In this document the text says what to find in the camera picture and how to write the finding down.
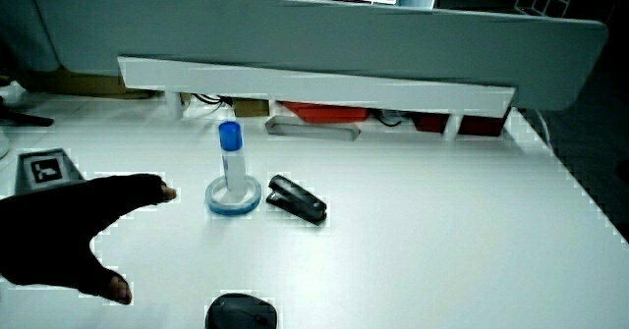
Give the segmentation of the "person's left hand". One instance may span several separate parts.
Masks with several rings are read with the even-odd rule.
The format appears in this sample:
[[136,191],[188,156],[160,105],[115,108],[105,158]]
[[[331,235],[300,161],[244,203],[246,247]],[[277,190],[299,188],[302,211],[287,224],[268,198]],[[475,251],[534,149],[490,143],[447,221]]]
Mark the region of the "person's left hand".
[[16,285],[73,288],[128,304],[128,282],[89,243],[129,212],[175,196],[154,174],[85,180],[61,149],[24,154],[15,193],[1,201],[1,274]]

